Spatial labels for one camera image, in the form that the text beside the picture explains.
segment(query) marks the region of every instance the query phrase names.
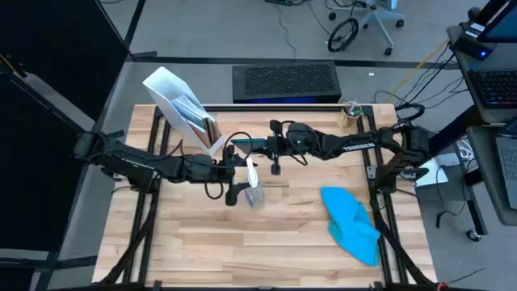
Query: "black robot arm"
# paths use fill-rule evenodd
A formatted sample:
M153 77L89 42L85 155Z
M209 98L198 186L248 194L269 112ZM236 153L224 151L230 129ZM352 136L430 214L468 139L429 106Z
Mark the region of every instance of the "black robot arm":
M225 202L232 206L237 203L237 194L249 187L248 183L233 184L235 167L246 166L246 161L234 153L233 145L224 148L223 159L217 162L206 154L158 156L125 145L111 135L81 133L74 157L102 166L108 176L116 173L127 177L132 188L143 193L157 191L157 176L171 183L227 183Z
M283 125L289 123L283 134ZM407 124L384 127L368 133L351 134L339 137L312 129L307 124L294 121L271 120L274 135L268 137L265 145L252 147L252 153L264 154L273 161L271 173L280 174L282 156L310 154L321 160L337 158L343 153L380 147L392 151L395 156L387 165L377 167L376 186L381 190L394 192L395 179L403 171L414 175L415 179L425 175L425 169L415 169L428 155L428 133L425 129ZM393 139L395 134L402 135L402 143Z

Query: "white box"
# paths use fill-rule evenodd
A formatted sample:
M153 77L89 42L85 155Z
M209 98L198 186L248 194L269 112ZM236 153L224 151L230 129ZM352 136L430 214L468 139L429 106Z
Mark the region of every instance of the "white box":
M222 136L219 137L212 147L208 148L198 138L191 126L187 123L187 120L182 117L178 109L174 106L174 103L177 103L174 100L181 98L182 102L190 102L193 107L203 111L208 118L214 120L214 118L204 110L203 105L201 105L200 101L195 97L191 88L182 79L164 67L160 67L154 71L154 73L144 80L143 84L147 87L147 91L151 97L153 97L154 102L158 105L167 121L169 121L169 124L178 130L184 138L195 142L200 149L213 157L217 150L225 143L224 138Z

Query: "chair wheel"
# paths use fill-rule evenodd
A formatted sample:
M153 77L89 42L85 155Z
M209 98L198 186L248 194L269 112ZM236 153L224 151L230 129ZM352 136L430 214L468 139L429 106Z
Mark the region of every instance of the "chair wheel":
M481 235L477 234L476 230L469 230L465 234L467 234L467 238L473 242L477 243L481 240Z

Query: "laptop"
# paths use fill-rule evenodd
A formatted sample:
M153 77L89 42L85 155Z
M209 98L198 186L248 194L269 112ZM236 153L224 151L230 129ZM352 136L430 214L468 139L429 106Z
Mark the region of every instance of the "laptop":
M497 131L495 143L508 201L511 208L517 209L517 117Z

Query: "small cup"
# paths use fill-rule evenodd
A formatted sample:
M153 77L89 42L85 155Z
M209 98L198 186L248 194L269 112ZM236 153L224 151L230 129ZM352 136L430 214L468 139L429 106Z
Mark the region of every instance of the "small cup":
M341 112L339 113L338 126L342 129L349 129L350 127L354 126L355 124L357 124L357 120L362 116L362 114L358 114L356 116L350 115L350 113L347 110L350 108L351 108L351 105L343 106L343 108L341 108ZM354 106L354 110L355 109L359 109L360 111L363 111L363 109L361 108L361 105L359 105L357 103Z
M260 182L258 182L258 185L255 188L249 187L244 189L244 193L246 194L246 199L252 209L259 209L264 206L266 197L264 197L264 187Z

